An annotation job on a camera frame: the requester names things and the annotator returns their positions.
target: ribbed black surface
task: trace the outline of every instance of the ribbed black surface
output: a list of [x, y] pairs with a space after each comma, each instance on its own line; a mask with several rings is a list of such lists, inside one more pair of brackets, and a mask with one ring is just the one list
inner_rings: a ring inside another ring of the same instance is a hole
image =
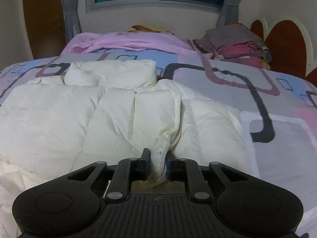
[[[109, 204], [90, 227], [67, 238], [247, 238], [224, 226], [210, 206], [185, 194], [132, 194]], [[289, 234], [284, 238], [295, 238]]]

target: headboard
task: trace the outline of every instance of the headboard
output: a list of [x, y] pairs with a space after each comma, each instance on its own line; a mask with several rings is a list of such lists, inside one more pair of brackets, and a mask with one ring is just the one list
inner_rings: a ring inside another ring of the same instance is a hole
[[271, 51], [271, 70], [307, 79], [317, 86], [313, 46], [304, 25], [295, 17], [285, 15], [268, 28], [264, 19], [256, 19], [251, 31], [263, 38]]

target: mattress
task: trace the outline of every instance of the mattress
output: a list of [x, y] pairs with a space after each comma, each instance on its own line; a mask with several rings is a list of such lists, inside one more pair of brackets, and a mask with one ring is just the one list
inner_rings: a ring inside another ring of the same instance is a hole
[[297, 235], [317, 237], [317, 88], [287, 74], [156, 50], [110, 50], [11, 65], [0, 74], [0, 104], [12, 88], [35, 77], [65, 75], [70, 63], [94, 60], [157, 62], [172, 79], [240, 111], [251, 174], [297, 195], [304, 216]]

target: folded white duvet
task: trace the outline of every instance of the folded white duvet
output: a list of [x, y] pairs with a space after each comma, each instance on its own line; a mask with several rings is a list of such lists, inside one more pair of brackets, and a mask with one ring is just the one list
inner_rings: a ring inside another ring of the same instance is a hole
[[174, 81], [156, 83], [150, 60], [73, 63], [65, 78], [16, 87], [0, 107], [0, 235], [16, 237], [11, 205], [22, 191], [95, 161], [108, 165], [151, 150], [248, 172], [239, 111]]

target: window frame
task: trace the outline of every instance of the window frame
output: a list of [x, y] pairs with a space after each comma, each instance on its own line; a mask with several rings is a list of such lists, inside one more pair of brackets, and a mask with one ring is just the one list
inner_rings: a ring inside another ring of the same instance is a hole
[[210, 5], [208, 3], [201, 3], [188, 0], [112, 0], [99, 3], [96, 3], [95, 0], [86, 0], [86, 12], [97, 11], [105, 8], [117, 9], [142, 6], [185, 8], [215, 13], [219, 13], [222, 8], [222, 6], [218, 5]]

